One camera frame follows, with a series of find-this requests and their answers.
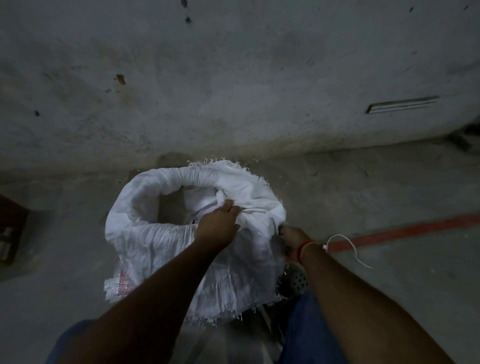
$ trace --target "wall vent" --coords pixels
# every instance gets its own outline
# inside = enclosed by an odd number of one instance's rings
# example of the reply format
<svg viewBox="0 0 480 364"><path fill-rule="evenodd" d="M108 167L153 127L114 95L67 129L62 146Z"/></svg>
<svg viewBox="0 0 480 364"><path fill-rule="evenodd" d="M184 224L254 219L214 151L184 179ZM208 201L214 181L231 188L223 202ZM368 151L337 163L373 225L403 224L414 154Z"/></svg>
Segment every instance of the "wall vent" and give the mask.
<svg viewBox="0 0 480 364"><path fill-rule="evenodd" d="M377 104L370 104L367 109L367 114L378 114L380 112L392 112L411 109L428 108L437 102L440 96L429 96L420 98L410 98L408 100L379 102Z"/></svg>

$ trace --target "hand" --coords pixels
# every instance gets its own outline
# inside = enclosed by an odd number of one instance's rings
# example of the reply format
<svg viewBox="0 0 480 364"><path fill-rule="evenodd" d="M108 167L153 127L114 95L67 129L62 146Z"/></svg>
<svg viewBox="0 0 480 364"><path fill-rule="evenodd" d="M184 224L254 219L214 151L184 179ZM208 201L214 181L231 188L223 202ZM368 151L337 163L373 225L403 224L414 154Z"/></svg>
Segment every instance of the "hand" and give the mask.
<svg viewBox="0 0 480 364"><path fill-rule="evenodd" d="M235 237L240 225L235 220L242 208L234 206L232 200L225 200L223 206L204 215L197 227L196 241L209 244L218 251L227 247Z"/></svg>
<svg viewBox="0 0 480 364"><path fill-rule="evenodd" d="M291 226L280 226L278 228L278 235L285 242L288 251L286 252L287 260L298 262L297 249L304 242L312 240L310 236L300 228L294 228Z"/></svg>

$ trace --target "forearm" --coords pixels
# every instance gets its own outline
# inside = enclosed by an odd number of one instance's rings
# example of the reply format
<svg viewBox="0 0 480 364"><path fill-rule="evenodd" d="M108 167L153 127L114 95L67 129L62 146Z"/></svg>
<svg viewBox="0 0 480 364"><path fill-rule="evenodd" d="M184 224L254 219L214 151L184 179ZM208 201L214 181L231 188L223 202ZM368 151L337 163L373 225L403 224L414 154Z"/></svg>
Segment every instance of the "forearm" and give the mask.
<svg viewBox="0 0 480 364"><path fill-rule="evenodd" d="M350 363L452 363L397 303L311 244L302 255L323 315Z"/></svg>
<svg viewBox="0 0 480 364"><path fill-rule="evenodd" d="M74 341L61 363L139 362L141 354L170 358L192 297L218 254L194 241Z"/></svg>

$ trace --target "bracelet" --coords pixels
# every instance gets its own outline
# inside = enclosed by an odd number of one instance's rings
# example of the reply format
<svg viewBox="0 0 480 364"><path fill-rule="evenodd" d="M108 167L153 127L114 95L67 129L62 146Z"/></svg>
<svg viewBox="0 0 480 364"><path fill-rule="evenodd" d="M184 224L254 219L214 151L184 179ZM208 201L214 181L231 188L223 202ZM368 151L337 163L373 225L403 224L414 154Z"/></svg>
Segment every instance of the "bracelet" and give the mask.
<svg viewBox="0 0 480 364"><path fill-rule="evenodd" d="M307 245L312 243L315 243L315 240L310 239L300 244L300 246L297 248L297 260L299 261L300 264L301 264L301 252L303 248L305 248Z"/></svg>

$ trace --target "red painted floor stripe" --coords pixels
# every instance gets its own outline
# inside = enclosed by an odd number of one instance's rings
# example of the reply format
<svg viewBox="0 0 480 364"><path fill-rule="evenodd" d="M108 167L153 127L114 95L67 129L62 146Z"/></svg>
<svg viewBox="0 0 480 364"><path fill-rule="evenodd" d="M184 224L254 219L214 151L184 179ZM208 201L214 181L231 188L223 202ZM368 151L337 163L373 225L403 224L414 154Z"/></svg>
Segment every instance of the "red painted floor stripe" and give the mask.
<svg viewBox="0 0 480 364"><path fill-rule="evenodd" d="M397 239L411 238L428 234L430 232L468 228L475 225L480 225L480 214L460 215L446 220L427 222L370 235L357 236L350 240L352 240L352 243L358 248L367 245L387 243ZM350 243L344 239L332 241L328 245L328 252L330 253L349 249L352 249L352 247Z"/></svg>

